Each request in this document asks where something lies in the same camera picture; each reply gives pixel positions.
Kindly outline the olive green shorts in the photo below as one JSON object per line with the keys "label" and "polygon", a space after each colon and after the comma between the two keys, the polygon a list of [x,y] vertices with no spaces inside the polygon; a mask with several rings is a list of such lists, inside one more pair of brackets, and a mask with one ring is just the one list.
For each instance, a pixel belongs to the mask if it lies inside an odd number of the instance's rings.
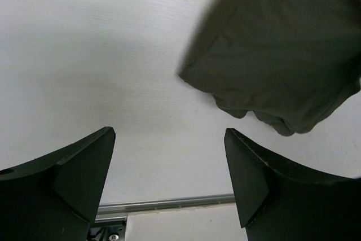
{"label": "olive green shorts", "polygon": [[360,0],[215,0],[178,75],[235,118],[308,133],[360,91]]}

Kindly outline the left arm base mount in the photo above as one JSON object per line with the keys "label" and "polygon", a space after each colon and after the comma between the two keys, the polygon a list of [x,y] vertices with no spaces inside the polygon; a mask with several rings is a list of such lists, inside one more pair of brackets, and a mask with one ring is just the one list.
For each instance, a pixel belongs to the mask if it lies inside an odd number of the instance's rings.
{"label": "left arm base mount", "polygon": [[127,217],[100,218],[89,228],[88,241],[124,241]]}

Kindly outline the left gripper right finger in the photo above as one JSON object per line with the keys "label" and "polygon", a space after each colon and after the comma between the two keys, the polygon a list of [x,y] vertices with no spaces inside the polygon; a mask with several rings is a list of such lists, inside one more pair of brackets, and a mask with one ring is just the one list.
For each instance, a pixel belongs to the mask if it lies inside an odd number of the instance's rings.
{"label": "left gripper right finger", "polygon": [[324,173],[235,129],[224,136],[240,226],[249,240],[359,240],[360,179]]}

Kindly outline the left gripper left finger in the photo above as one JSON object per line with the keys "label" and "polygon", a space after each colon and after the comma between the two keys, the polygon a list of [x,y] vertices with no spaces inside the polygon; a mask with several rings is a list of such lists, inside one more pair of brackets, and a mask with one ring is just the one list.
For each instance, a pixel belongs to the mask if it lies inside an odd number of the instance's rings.
{"label": "left gripper left finger", "polygon": [[116,133],[79,141],[1,171],[1,240],[86,240],[108,174]]}

